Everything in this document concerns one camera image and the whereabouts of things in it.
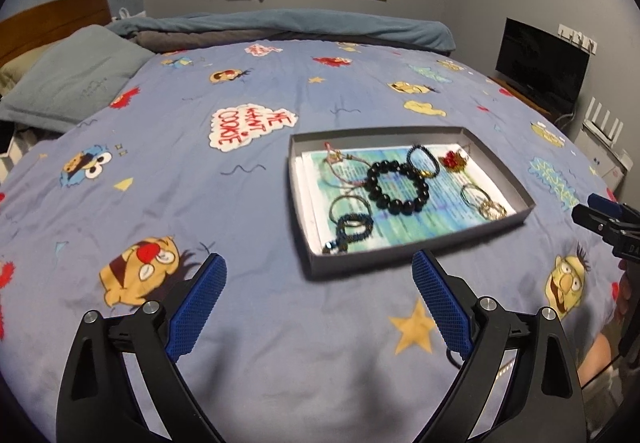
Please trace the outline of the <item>person's hand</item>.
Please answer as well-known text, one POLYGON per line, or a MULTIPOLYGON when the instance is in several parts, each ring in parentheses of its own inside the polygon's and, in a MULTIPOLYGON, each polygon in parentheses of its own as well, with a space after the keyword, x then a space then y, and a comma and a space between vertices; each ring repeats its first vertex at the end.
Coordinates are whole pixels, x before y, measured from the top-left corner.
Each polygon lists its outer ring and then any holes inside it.
POLYGON ((610 341, 603 333, 594 339, 591 348, 578 366, 579 383, 584 387, 592 378, 603 371, 612 362, 612 348, 610 341))

